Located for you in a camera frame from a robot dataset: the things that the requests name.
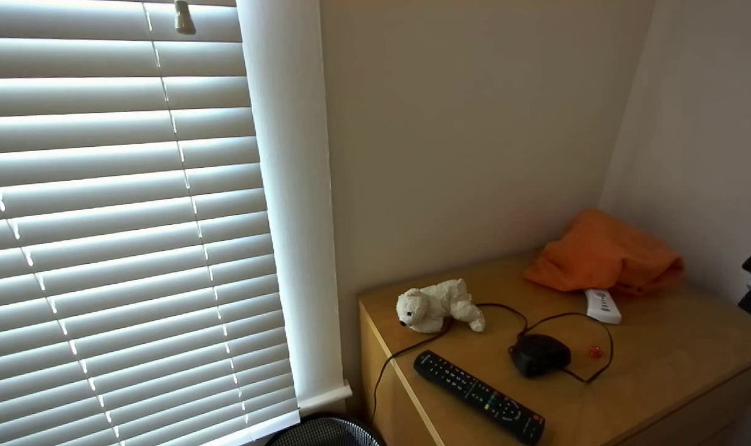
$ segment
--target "window blind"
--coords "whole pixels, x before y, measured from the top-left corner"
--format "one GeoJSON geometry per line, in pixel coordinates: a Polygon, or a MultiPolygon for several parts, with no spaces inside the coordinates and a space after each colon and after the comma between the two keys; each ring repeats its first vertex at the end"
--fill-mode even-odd
{"type": "Polygon", "coordinates": [[[0,0],[0,444],[296,420],[232,0],[0,0]]]}

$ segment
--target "orange cloth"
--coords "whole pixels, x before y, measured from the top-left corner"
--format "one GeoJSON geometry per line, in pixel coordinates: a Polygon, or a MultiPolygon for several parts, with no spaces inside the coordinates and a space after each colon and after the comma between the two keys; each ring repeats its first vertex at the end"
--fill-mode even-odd
{"type": "Polygon", "coordinates": [[[661,241],[602,211],[579,213],[560,241],[528,265],[524,280],[560,290],[650,294],[683,265],[661,241]]]}

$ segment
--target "white plush toy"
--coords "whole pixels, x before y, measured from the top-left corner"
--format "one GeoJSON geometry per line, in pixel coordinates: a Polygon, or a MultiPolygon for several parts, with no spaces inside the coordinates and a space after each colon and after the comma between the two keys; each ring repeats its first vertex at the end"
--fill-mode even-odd
{"type": "Polygon", "coordinates": [[[397,299],[397,317],[414,332],[440,332],[446,317],[465,322],[474,332],[483,332],[485,327],[464,280],[446,280],[400,293],[397,299]]]}

